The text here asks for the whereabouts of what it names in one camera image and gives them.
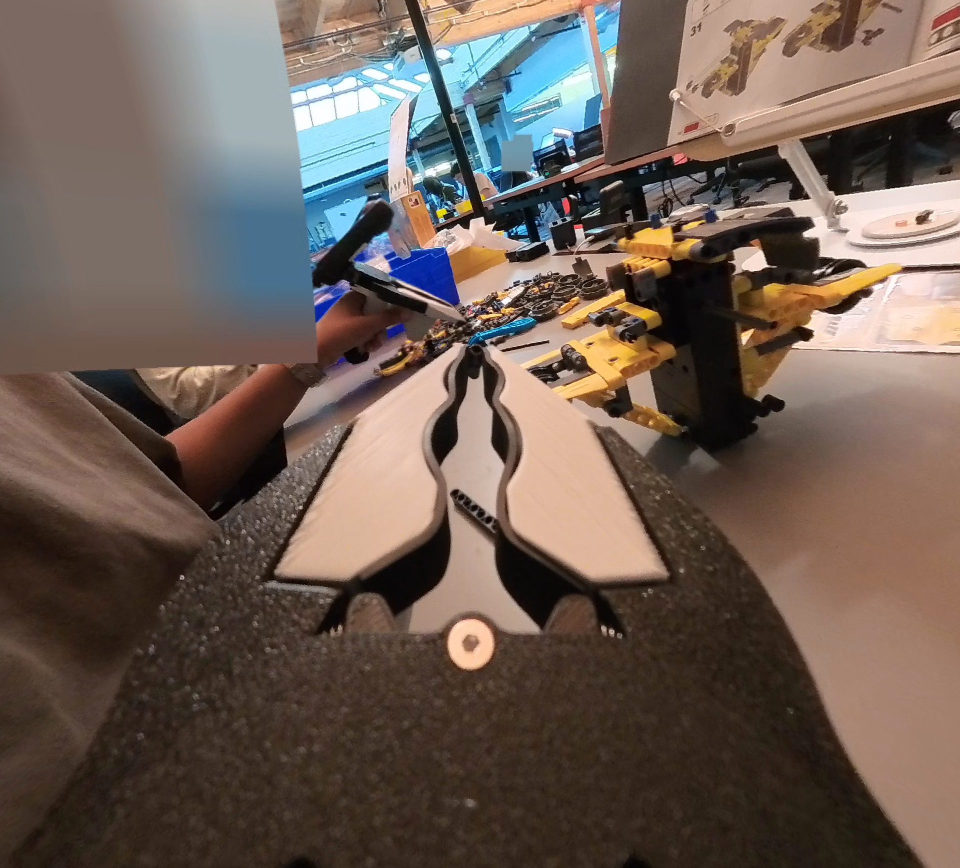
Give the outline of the yellow grey sticker sheet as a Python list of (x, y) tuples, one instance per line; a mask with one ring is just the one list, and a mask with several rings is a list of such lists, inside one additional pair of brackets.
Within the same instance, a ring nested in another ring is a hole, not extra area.
[(958, 354), (959, 272), (891, 276), (842, 315), (817, 313), (802, 349)]

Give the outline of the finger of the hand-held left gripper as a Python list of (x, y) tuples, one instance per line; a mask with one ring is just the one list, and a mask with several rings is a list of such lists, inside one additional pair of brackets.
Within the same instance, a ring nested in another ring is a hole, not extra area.
[(441, 311), (436, 307), (429, 307), (426, 312), (419, 312), (405, 307), (392, 307), (390, 310), (397, 312), (405, 337), (411, 341), (421, 341), (426, 338), (436, 322), (447, 329), (464, 321), (460, 312), (452, 309)]
[(357, 264), (357, 292), (365, 298), (366, 313), (396, 308), (426, 319), (462, 318), (456, 306), (365, 263)]

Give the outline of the short black toy beam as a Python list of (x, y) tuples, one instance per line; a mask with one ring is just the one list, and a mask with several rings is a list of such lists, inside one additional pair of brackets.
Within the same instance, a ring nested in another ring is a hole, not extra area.
[(487, 511), (460, 489), (450, 490), (449, 496), (453, 507), (478, 530), (484, 532), (490, 538), (498, 536), (500, 526), (494, 513)]

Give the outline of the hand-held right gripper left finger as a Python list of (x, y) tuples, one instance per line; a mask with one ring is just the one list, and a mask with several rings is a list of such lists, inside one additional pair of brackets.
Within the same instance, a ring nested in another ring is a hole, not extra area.
[(450, 560), (441, 464), (457, 441), (469, 379), (464, 346), (354, 418), (274, 569), (283, 584), (375, 592), (412, 605)]

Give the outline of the white paper sign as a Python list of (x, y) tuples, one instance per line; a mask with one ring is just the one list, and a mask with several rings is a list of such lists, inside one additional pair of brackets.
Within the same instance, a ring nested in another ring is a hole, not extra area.
[(418, 95), (409, 94), (401, 101), (390, 117), (388, 144), (388, 192), (389, 202), (396, 202), (414, 190), (412, 171), (407, 163), (412, 116)]

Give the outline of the light blue toy tool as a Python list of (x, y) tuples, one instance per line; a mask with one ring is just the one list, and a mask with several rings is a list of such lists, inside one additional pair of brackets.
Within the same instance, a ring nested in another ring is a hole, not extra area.
[(538, 325), (538, 322), (530, 317), (518, 317), (499, 325), (498, 327), (478, 331), (471, 335), (467, 340), (469, 346), (480, 346), (489, 344), (497, 339), (506, 339), (516, 335), (525, 334)]

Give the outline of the yellow cardboard box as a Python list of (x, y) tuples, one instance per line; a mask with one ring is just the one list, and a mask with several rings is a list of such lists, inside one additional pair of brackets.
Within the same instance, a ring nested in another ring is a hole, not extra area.
[(482, 274), (497, 265), (506, 263), (507, 250), (468, 246), (459, 250), (446, 250), (454, 282), (464, 281)]

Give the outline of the yellow toy brick vehicle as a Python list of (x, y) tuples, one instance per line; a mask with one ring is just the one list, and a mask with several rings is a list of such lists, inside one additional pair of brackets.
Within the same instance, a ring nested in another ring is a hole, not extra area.
[(524, 368), (567, 401), (706, 451), (745, 440), (784, 409), (765, 387), (813, 338), (813, 315), (846, 313), (902, 269), (822, 257), (812, 227), (776, 205), (617, 225), (608, 307)]

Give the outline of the person's brown shirt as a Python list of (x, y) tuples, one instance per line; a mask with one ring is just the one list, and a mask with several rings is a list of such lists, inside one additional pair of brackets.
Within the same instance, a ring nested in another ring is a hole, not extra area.
[(217, 527), (173, 445), (68, 373), (1, 378), (1, 850), (40, 825)]

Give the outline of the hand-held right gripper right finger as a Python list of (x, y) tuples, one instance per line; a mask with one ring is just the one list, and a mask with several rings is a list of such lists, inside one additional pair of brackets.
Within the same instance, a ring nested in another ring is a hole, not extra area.
[(669, 569), (597, 426), (497, 349), (480, 349), (501, 462), (495, 564), (522, 608), (668, 581)]

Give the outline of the black metal pole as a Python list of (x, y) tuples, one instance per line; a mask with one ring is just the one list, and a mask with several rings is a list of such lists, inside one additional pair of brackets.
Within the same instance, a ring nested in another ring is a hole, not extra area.
[(489, 222), (490, 213), (485, 207), (485, 203), (481, 197), (478, 184), (474, 177), (474, 172), (470, 165), (466, 144), (458, 123), (455, 109), (450, 99), (450, 93), (436, 57), (420, 0), (404, 0), (404, 2), (411, 19), (412, 28), (419, 46), (420, 53), (422, 55), (422, 59), (434, 88), (434, 94), (437, 98), (439, 113), (442, 116), (451, 147), (460, 166), (460, 174), (463, 178), (467, 196), (471, 203), (471, 212), (474, 218), (480, 218), (487, 224)]

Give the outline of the white document stand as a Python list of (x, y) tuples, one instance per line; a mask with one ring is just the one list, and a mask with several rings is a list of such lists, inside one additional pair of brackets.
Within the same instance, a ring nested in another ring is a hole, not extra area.
[(958, 223), (926, 235), (884, 241), (869, 238), (874, 222), (904, 221), (931, 209), (934, 216), (958, 219), (958, 180), (930, 185), (840, 194), (813, 174), (813, 163), (801, 145), (805, 136), (852, 127), (856, 123), (889, 118), (905, 120), (909, 108), (944, 106), (947, 90), (935, 94), (907, 94), (894, 89), (888, 77), (858, 82), (788, 106), (769, 108), (681, 142), (679, 149), (699, 161), (717, 160), (757, 149), (775, 147), (798, 175), (809, 201), (798, 202), (798, 213), (813, 219), (812, 235), (822, 254), (852, 257), (875, 266), (892, 260), (911, 270), (958, 270)]

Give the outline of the blue plastic bin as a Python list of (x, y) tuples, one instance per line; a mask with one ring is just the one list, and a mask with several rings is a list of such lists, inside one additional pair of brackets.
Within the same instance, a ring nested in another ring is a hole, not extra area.
[[(454, 281), (450, 259), (444, 249), (413, 250), (408, 257), (401, 257), (393, 251), (384, 256), (375, 252), (368, 254), (364, 249), (358, 252), (353, 260), (358, 268), (369, 269), (379, 274), (389, 275), (397, 285), (415, 288), (422, 292), (419, 298), (434, 302), (445, 302), (450, 308), (428, 308), (424, 317), (431, 321), (445, 320), (450, 322), (462, 321), (459, 311), (459, 294)], [(349, 289), (347, 282), (335, 282), (332, 285), (315, 287), (314, 314), (316, 322)], [(373, 294), (365, 294), (365, 313), (375, 313), (395, 307)]]

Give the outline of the person's left hand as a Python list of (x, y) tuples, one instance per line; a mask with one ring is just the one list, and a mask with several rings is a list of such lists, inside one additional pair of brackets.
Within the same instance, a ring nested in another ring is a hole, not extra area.
[(377, 351), (387, 340), (388, 328), (405, 322), (407, 315), (394, 306), (369, 312), (363, 294), (343, 295), (316, 324), (318, 365), (326, 369), (352, 349)]

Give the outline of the pile of toy brick parts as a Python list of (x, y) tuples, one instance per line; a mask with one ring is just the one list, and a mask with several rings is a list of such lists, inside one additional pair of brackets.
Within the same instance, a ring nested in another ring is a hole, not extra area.
[[(420, 368), (451, 348), (466, 345), (476, 332), (496, 328), (511, 319), (530, 317), (537, 321), (537, 325), (543, 324), (571, 312), (575, 307), (602, 298), (609, 292), (606, 278), (592, 271), (584, 275), (557, 272), (536, 274), (460, 306), (461, 324), (444, 329), (436, 322), (423, 340), (407, 339), (396, 354), (377, 367), (376, 376), (387, 379), (402, 371)], [(499, 346), (514, 337), (497, 339), (481, 346)]]

